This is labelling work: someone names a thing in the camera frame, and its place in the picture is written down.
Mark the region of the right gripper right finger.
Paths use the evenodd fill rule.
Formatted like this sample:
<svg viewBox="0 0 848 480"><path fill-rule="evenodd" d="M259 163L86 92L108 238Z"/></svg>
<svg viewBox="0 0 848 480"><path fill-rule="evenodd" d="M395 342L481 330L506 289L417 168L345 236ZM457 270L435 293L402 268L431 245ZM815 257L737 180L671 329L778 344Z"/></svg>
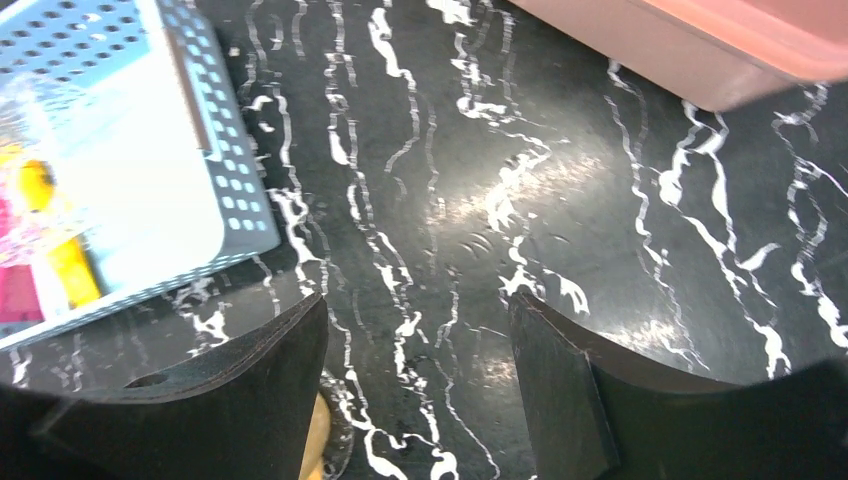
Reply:
<svg viewBox="0 0 848 480"><path fill-rule="evenodd" d="M751 385L629 350L535 296L510 300L522 403L542 479L843 479L847 363Z"/></svg>

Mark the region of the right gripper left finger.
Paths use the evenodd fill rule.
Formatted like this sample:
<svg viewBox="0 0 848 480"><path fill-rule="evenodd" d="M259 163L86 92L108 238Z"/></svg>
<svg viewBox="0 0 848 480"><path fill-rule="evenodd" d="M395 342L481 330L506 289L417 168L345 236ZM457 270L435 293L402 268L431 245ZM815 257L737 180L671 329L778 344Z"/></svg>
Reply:
<svg viewBox="0 0 848 480"><path fill-rule="evenodd" d="M122 387L1 388L5 479L296 479L328 343L311 295Z"/></svg>

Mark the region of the blue plastic basket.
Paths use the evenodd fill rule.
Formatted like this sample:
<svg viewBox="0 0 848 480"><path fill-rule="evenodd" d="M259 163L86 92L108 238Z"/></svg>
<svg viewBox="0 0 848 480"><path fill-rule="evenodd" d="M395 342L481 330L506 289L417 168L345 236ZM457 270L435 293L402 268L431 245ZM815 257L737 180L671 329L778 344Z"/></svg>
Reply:
<svg viewBox="0 0 848 480"><path fill-rule="evenodd" d="M1 12L1 82L31 73L83 90L56 179L102 297L72 309L44 254L46 339L276 247L275 226L212 23L186 1L17 1Z"/></svg>

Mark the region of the yellow mug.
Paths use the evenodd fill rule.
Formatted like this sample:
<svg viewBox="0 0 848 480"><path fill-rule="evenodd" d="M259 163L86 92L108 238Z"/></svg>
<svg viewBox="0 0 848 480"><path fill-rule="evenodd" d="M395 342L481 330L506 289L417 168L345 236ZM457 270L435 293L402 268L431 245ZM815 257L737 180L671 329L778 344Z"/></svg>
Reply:
<svg viewBox="0 0 848 480"><path fill-rule="evenodd" d="M322 480L324 473L324 449L330 439L331 412L321 393L316 395L309 431L304 446L299 474L300 480Z"/></svg>

